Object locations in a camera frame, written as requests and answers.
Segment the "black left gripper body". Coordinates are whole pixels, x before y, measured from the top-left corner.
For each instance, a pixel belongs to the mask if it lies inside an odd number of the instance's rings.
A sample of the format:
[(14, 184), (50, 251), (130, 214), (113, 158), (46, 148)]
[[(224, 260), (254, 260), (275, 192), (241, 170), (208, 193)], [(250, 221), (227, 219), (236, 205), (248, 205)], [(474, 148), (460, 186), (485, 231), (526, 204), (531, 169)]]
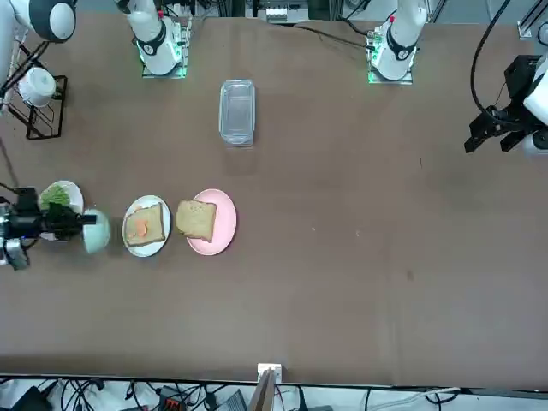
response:
[(498, 118), (528, 118), (523, 102), (530, 93), (540, 55), (519, 55), (504, 70), (509, 104), (497, 112)]

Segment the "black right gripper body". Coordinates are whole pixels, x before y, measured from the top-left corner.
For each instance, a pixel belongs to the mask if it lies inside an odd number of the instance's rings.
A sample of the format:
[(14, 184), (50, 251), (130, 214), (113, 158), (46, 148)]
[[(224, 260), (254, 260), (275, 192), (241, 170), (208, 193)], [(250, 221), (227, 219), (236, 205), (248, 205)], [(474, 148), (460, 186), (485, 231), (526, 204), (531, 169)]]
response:
[(34, 188), (16, 188), (16, 202), (8, 219), (8, 238), (38, 238), (42, 232), (42, 212)]

